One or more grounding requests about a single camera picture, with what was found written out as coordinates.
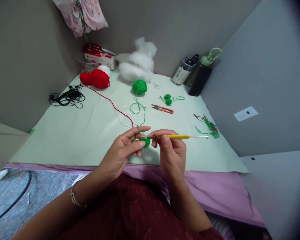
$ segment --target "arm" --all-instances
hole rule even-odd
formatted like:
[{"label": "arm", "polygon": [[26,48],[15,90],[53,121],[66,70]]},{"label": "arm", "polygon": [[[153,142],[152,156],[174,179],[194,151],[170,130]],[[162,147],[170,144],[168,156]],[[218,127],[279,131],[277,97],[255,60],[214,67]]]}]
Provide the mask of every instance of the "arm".
[{"label": "arm", "polygon": [[[150,127],[146,126],[140,127],[141,131],[149,129]],[[79,204],[92,203],[98,194],[117,179],[130,155],[136,152],[138,157],[141,156],[140,149],[144,147],[145,142],[132,142],[132,137],[138,133],[137,128],[132,128],[117,137],[99,167],[75,185],[74,196]],[[72,202],[70,192],[69,188],[40,210],[12,239],[51,239],[73,224],[84,209]]]},{"label": "arm", "polygon": [[172,211],[195,231],[212,227],[209,218],[192,195],[184,178],[186,166],[186,145],[181,139],[169,139],[167,135],[178,135],[172,130],[158,130],[149,136],[162,136],[153,139],[152,146],[160,146],[160,167],[166,178]]}]

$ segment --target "thread snips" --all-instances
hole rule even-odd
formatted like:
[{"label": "thread snips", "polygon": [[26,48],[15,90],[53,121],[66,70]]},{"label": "thread snips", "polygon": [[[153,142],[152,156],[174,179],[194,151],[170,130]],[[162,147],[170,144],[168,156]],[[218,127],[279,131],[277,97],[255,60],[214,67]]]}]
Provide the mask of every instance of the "thread snips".
[{"label": "thread snips", "polygon": [[160,107],[160,106],[154,105],[154,104],[152,104],[152,108],[157,109],[159,111],[167,112],[167,113],[170,113],[170,114],[173,113],[173,110],[171,110],[171,109]]}]

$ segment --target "green bottle cap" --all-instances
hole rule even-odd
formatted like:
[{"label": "green bottle cap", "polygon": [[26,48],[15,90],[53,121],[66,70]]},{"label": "green bottle cap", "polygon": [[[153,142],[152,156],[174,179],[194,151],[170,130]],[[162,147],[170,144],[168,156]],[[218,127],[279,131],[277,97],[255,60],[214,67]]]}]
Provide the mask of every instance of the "green bottle cap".
[{"label": "green bottle cap", "polygon": [[212,48],[211,51],[200,59],[200,63],[205,66],[210,66],[213,61],[222,54],[221,48]]}]

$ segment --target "bracelet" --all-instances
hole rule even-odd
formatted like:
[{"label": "bracelet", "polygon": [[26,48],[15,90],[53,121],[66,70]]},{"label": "bracelet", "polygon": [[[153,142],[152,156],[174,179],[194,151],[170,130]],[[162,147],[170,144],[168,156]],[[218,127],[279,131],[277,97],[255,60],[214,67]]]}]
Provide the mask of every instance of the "bracelet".
[{"label": "bracelet", "polygon": [[76,198],[74,197],[74,191],[73,191],[74,185],[71,188],[71,194],[70,194],[71,200],[72,200],[73,204],[77,205],[78,207],[81,207],[81,208],[85,209],[87,205],[83,206],[83,205],[79,204],[77,202]]}]

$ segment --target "small green crochet ball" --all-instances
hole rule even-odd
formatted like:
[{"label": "small green crochet ball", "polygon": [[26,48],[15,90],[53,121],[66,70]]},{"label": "small green crochet ball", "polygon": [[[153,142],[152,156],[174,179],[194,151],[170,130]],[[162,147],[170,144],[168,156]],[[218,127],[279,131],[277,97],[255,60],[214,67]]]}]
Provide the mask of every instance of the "small green crochet ball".
[{"label": "small green crochet ball", "polygon": [[166,104],[167,104],[168,106],[170,106],[171,103],[172,103],[172,100],[171,100],[171,99],[167,99],[167,100],[166,100]]},{"label": "small green crochet ball", "polygon": [[164,95],[164,99],[169,99],[169,98],[171,98],[171,95],[170,95],[170,94]]},{"label": "small green crochet ball", "polygon": [[143,148],[149,147],[149,145],[150,145],[150,138],[149,137],[147,137],[147,138],[141,138],[140,141],[145,141],[146,142],[146,145],[144,145]]},{"label": "small green crochet ball", "polygon": [[142,79],[139,79],[133,83],[132,90],[135,94],[141,95],[148,90],[147,84]]}]

